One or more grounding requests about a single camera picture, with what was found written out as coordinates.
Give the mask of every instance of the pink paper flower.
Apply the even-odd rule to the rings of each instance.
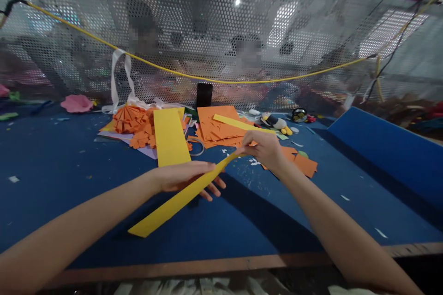
[[[9,95],[9,89],[3,84],[0,84],[0,97],[7,97],[8,95]]]
[[[92,101],[82,94],[69,95],[60,105],[69,113],[85,113],[93,107]]]

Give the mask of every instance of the wooden table edge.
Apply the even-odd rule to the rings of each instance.
[[[383,247],[393,258],[443,254],[443,242],[415,243]],[[124,281],[166,276],[190,276],[229,271],[270,269],[278,267],[306,267],[332,264],[325,252],[280,254],[195,260],[186,262],[103,267],[92,269],[65,270],[45,288],[57,288],[69,284]]]

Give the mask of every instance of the table surface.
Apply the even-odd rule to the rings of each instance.
[[[36,116],[29,110],[19,107],[19,118],[0,123],[0,252],[69,209],[157,165],[123,142],[96,141],[98,130],[111,119],[108,115],[66,114],[58,105]],[[297,128],[299,134],[281,144],[318,162],[313,182],[392,255],[443,251],[441,214],[340,143],[320,121]],[[213,147],[193,159],[219,162],[226,157],[222,149],[234,151]],[[59,283],[84,281],[85,275],[90,280],[113,279],[311,264],[325,257],[288,190],[249,159],[228,165],[221,175],[227,184],[221,198],[209,203],[197,197],[146,239],[127,233],[173,194],[153,197],[80,255]],[[11,176],[20,181],[10,182]],[[149,266],[156,266],[155,272]],[[116,267],[111,275],[109,268]],[[92,268],[101,275],[74,276]]]

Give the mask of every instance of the metal mesh screen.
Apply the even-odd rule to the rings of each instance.
[[[30,0],[37,6],[148,61],[182,73],[228,81],[299,76],[377,53],[413,15],[399,0]],[[436,38],[438,11],[407,29],[384,72],[385,97],[405,92],[443,95]],[[391,43],[384,61],[394,50]],[[85,94],[110,98],[112,49],[25,5],[15,5],[1,30],[0,83],[33,97]],[[281,83],[214,83],[213,103],[322,112],[347,94],[362,95],[375,59]],[[137,96],[192,105],[198,80],[132,60]],[[120,100],[129,94],[123,63]]]

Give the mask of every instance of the person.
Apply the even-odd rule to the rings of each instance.
[[[284,157],[275,135],[250,130],[235,153],[252,155],[288,188],[349,283],[377,292],[422,294],[369,234]],[[0,293],[37,292],[153,195],[180,190],[214,167],[192,161],[156,168],[60,215],[0,255]],[[220,178],[215,183],[226,187]],[[221,194],[213,183],[208,189]],[[201,195],[212,200],[205,190]]]

